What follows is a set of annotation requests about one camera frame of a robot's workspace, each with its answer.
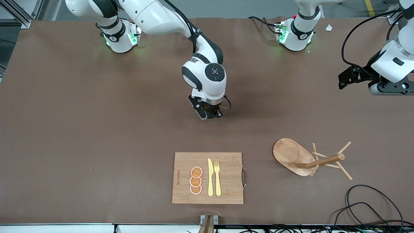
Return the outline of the wooden mug rack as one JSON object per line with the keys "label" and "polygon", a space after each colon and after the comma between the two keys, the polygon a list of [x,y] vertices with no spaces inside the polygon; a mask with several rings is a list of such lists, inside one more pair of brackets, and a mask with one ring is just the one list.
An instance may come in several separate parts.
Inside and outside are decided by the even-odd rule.
{"label": "wooden mug rack", "polygon": [[313,176],[318,168],[327,166],[341,170],[352,181],[352,176],[340,163],[345,159],[343,152],[350,145],[349,141],[335,155],[329,157],[317,152],[315,143],[312,144],[312,152],[309,152],[293,139],[282,138],[273,145],[272,154],[277,162],[298,176]]}

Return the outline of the yellow plastic knife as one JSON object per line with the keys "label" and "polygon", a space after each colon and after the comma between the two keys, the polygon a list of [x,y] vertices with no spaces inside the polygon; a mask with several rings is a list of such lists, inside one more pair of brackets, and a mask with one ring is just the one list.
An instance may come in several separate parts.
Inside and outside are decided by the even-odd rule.
{"label": "yellow plastic knife", "polygon": [[210,197],[213,196],[213,181],[212,181],[213,173],[214,173],[214,170],[213,170],[212,160],[208,158],[208,174],[209,174],[208,196]]}

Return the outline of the bamboo cutting board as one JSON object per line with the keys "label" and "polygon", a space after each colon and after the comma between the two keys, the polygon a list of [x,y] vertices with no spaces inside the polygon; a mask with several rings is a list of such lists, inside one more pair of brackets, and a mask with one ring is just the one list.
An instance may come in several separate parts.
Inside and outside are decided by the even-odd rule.
{"label": "bamboo cutting board", "polygon": [[[221,196],[216,196],[216,175],[212,176],[213,196],[208,196],[208,158],[219,161]],[[195,179],[190,170],[199,166],[203,170],[201,178]],[[172,203],[191,205],[242,205],[244,186],[241,152],[176,152]]]}

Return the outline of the yellow plastic fork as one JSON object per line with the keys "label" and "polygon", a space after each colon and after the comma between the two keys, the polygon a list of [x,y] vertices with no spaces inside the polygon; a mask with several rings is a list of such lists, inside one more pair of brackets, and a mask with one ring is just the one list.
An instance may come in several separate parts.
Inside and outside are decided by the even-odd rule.
{"label": "yellow plastic fork", "polygon": [[216,175],[216,196],[221,196],[222,191],[221,191],[221,184],[220,184],[220,179],[219,179],[219,172],[220,172],[220,166],[219,166],[219,161],[214,161],[213,164],[213,169]]}

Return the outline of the brown table cover sheet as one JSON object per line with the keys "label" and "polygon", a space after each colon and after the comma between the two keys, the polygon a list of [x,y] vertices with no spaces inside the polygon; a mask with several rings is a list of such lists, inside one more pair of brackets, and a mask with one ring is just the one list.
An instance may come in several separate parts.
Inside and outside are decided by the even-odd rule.
{"label": "brown table cover sheet", "polygon": [[[224,53],[232,109],[201,120],[181,66],[180,34],[142,36],[117,54],[94,22],[35,21],[19,33],[0,84],[0,224],[330,224],[349,187],[385,193],[414,223],[414,97],[338,89],[341,47],[361,18],[323,18],[290,52],[251,19],[192,22]],[[326,31],[327,25],[332,31]],[[275,160],[289,138],[335,155],[298,176]],[[172,203],[175,152],[241,152],[242,205]]]}

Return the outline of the metal bracket with post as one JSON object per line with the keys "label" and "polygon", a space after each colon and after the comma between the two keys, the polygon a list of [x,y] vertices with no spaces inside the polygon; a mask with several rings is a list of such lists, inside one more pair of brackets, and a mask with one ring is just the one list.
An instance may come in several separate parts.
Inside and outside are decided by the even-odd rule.
{"label": "metal bracket with post", "polygon": [[200,216],[201,227],[198,233],[216,233],[216,225],[219,224],[218,215],[201,215]]}

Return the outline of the white table edge rail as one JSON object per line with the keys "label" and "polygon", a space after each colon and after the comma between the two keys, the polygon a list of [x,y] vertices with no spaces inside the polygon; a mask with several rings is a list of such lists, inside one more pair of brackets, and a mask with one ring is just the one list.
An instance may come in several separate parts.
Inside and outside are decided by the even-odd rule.
{"label": "white table edge rail", "polygon": [[0,233],[198,233],[199,225],[40,224],[0,225]]}

